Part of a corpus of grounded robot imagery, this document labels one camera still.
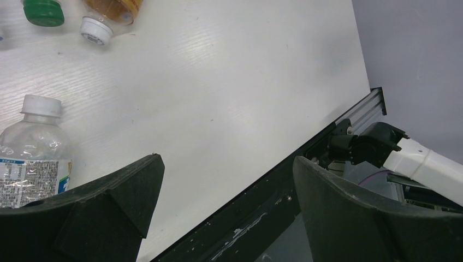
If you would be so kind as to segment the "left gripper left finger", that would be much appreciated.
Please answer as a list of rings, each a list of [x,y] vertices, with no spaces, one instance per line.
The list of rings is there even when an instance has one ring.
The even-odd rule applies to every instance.
[[[1,209],[1,261],[136,261],[165,165],[150,154],[67,192]]]

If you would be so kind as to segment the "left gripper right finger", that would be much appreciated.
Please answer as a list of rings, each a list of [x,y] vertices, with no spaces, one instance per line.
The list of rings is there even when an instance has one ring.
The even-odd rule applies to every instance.
[[[462,261],[462,215],[401,203],[293,162],[314,261]]]

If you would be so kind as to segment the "amber tea bottle red label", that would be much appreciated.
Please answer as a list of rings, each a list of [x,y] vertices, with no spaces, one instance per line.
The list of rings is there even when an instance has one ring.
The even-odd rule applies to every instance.
[[[91,43],[106,46],[126,26],[134,23],[143,0],[85,0],[80,34]]]

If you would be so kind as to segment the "clear bottle green label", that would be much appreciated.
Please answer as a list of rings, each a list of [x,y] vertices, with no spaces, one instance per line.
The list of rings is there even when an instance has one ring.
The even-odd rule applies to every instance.
[[[58,27],[65,23],[61,3],[56,0],[24,0],[23,11],[28,22],[40,27]]]

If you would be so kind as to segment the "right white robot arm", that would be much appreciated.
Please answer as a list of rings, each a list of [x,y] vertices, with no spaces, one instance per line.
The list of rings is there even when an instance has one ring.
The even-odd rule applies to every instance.
[[[390,124],[376,122],[359,135],[332,136],[328,157],[385,168],[462,205],[462,164],[426,148]]]

